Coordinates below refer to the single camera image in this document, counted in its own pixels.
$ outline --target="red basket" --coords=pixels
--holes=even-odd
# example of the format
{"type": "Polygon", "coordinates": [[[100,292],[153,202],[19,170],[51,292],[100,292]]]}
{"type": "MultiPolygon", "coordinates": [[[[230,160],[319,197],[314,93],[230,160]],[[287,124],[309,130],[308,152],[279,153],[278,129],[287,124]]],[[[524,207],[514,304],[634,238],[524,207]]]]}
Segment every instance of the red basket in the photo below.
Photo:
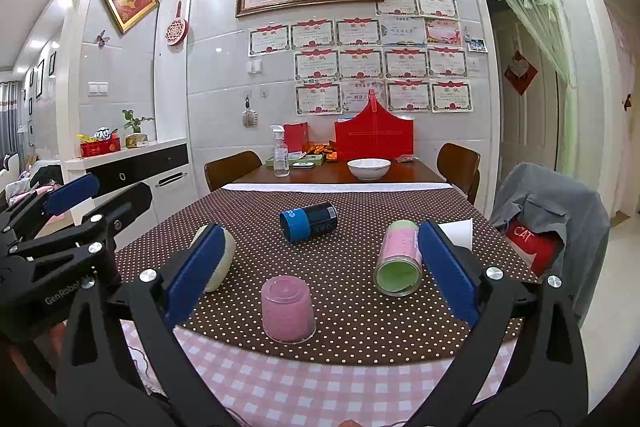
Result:
{"type": "Polygon", "coordinates": [[[98,142],[81,143],[80,151],[82,158],[89,156],[99,156],[120,150],[120,138],[110,138],[108,140],[100,140],[98,142]]]}
{"type": "Polygon", "coordinates": [[[395,160],[403,154],[414,153],[414,122],[389,113],[378,103],[373,89],[369,89],[369,103],[360,114],[334,126],[340,161],[395,160]]]}

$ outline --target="drawer handle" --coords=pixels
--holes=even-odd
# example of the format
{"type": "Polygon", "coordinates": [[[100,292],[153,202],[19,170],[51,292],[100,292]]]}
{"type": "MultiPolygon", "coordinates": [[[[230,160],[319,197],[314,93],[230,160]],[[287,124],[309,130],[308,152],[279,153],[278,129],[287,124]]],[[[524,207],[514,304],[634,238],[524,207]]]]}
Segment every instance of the drawer handle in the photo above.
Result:
{"type": "Polygon", "coordinates": [[[178,172],[177,174],[173,174],[172,176],[169,176],[168,178],[164,178],[164,179],[160,180],[156,184],[156,187],[164,187],[165,185],[168,185],[169,183],[177,182],[178,180],[181,180],[185,176],[188,176],[188,174],[189,174],[188,172],[178,172]]]}

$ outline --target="wooden table top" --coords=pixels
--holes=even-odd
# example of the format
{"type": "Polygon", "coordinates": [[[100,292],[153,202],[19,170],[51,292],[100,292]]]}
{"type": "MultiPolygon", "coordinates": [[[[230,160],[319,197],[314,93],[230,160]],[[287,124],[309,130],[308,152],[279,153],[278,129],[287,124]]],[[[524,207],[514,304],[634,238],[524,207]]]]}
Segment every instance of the wooden table top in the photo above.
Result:
{"type": "Polygon", "coordinates": [[[237,179],[234,183],[303,183],[303,184],[343,184],[343,183],[442,183],[442,177],[424,163],[414,160],[398,163],[393,160],[389,172],[379,180],[361,181],[347,167],[347,162],[324,162],[312,169],[289,170],[289,176],[277,177],[273,169],[262,166],[237,179]]]}

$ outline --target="clear plastic bottle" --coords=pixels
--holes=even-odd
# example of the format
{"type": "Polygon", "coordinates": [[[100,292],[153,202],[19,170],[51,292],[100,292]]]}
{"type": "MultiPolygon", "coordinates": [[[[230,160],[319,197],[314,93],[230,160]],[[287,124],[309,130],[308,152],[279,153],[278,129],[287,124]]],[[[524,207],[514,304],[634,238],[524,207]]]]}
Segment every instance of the clear plastic bottle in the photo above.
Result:
{"type": "Polygon", "coordinates": [[[284,127],[272,125],[273,146],[273,173],[278,177],[289,176],[289,149],[284,143],[284,127]]]}

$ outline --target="upside-down pink plastic cup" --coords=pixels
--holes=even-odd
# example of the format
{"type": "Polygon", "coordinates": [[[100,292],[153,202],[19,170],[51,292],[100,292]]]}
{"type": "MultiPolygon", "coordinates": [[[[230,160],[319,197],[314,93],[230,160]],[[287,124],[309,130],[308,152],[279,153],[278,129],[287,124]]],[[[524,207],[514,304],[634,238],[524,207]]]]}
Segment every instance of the upside-down pink plastic cup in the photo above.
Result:
{"type": "Polygon", "coordinates": [[[309,286],[291,275],[278,275],[262,285],[262,327],[270,339],[283,344],[309,340],[316,317],[309,286]]]}

